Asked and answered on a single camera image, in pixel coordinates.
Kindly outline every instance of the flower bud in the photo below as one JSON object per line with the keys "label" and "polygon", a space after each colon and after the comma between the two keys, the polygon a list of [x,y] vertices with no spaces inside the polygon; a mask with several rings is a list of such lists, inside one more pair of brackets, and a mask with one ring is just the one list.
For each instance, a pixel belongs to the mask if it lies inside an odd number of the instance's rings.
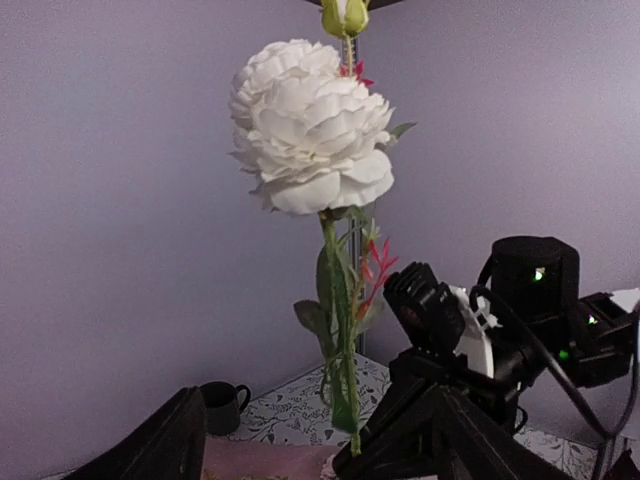
{"label": "flower bud", "polygon": [[355,38],[369,25],[369,0],[322,0],[322,26],[338,38]]}

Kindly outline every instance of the green light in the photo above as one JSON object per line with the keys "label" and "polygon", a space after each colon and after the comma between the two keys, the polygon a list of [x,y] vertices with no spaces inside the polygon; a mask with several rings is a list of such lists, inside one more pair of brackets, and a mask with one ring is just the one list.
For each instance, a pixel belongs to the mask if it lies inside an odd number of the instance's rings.
{"label": "green light", "polygon": [[542,280],[542,278],[544,277],[544,273],[545,273],[544,267],[536,268],[536,274],[533,277],[533,281],[539,282],[540,280]]}

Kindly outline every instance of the black mug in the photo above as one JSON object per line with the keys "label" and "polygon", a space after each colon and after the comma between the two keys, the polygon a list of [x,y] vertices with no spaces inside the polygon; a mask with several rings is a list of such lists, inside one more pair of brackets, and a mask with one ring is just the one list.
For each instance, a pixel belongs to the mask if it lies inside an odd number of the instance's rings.
{"label": "black mug", "polygon": [[[242,404],[238,404],[238,394],[244,390]],[[207,408],[207,432],[211,435],[230,435],[240,426],[240,414],[251,401],[251,390],[246,385],[226,382],[211,382],[200,387]]]}

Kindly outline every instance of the pink surface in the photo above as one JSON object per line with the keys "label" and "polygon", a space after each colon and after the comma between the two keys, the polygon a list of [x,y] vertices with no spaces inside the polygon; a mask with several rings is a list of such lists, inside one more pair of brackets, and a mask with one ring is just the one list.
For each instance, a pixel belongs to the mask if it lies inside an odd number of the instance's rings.
{"label": "pink surface", "polygon": [[281,476],[290,480],[318,480],[324,461],[339,451],[331,446],[271,445],[207,438],[203,470],[216,480]]}

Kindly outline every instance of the table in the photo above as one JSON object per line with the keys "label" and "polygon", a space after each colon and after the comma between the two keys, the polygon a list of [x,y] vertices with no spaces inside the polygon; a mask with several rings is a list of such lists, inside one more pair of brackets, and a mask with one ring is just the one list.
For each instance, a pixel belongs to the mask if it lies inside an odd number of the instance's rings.
{"label": "table", "polygon": [[[360,355],[356,361],[365,423],[389,386],[389,371]],[[243,413],[239,430],[228,438],[288,445],[344,445],[348,436],[331,426],[329,409],[318,396],[321,381],[322,368],[318,368],[255,399]],[[527,427],[515,439],[573,478],[590,478],[595,450]]]}

